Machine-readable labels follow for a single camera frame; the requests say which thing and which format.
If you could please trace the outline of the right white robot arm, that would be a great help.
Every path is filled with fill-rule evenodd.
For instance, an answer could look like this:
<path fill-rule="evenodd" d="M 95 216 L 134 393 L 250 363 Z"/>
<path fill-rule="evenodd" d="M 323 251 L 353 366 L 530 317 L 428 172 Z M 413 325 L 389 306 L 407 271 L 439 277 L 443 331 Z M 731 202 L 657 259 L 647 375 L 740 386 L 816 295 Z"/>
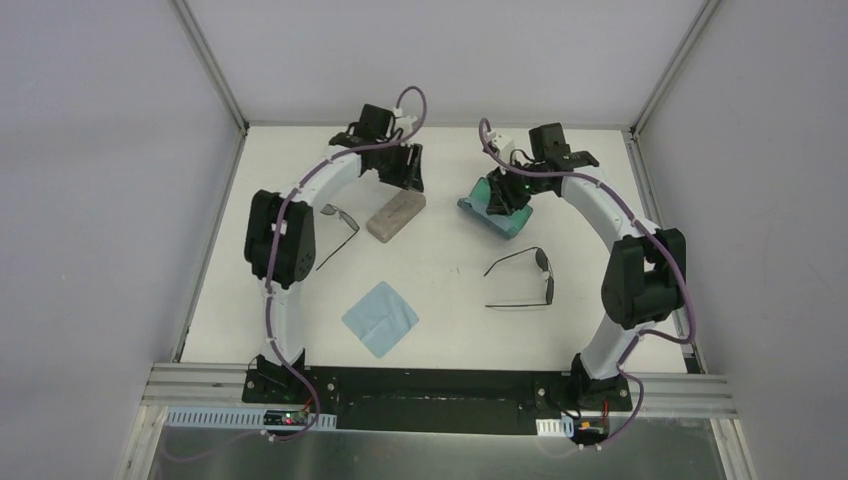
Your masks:
<path fill-rule="evenodd" d="M 532 154 L 524 162 L 515 159 L 513 141 L 486 119 L 479 136 L 498 165 L 487 176 L 487 213 L 513 214 L 533 196 L 553 192 L 583 216 L 609 251 L 601 285 L 604 317 L 573 359 L 564 387 L 549 394 L 568 408 L 598 410 L 626 395 L 621 368 L 640 339 L 657 335 L 656 324 L 687 306 L 685 238 L 677 229 L 641 220 L 606 182 L 595 156 L 571 149 L 558 123 L 530 130 Z"/>

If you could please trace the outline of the blue-green glasses case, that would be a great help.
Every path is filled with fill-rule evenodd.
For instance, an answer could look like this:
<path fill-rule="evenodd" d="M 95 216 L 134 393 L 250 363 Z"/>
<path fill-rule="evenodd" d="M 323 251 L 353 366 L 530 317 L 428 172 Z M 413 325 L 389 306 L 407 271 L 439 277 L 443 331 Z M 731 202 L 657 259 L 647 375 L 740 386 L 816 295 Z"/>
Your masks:
<path fill-rule="evenodd" d="M 457 206 L 470 218 L 484 225 L 500 237 L 511 240 L 525 227 L 534 210 L 531 205 L 511 214 L 490 214 L 489 201 L 494 198 L 489 181 L 480 177 L 466 197 L 457 200 Z"/>

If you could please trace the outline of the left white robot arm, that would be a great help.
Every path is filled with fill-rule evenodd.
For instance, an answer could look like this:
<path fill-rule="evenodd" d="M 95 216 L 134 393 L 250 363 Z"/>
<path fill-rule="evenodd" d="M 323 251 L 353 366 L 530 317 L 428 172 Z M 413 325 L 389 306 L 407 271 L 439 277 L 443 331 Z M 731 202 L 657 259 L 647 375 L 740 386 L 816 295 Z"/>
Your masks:
<path fill-rule="evenodd" d="M 254 194 L 244 257 L 263 289 L 265 338 L 248 371 L 245 401 L 265 397 L 288 405 L 311 396 L 297 330 L 302 284 L 316 262 L 316 213 L 370 170 L 384 184 L 423 192 L 423 147 L 412 138 L 424 121 L 423 115 L 406 115 L 399 106 L 366 104 L 359 119 L 329 140 L 319 163 L 292 187 Z"/>

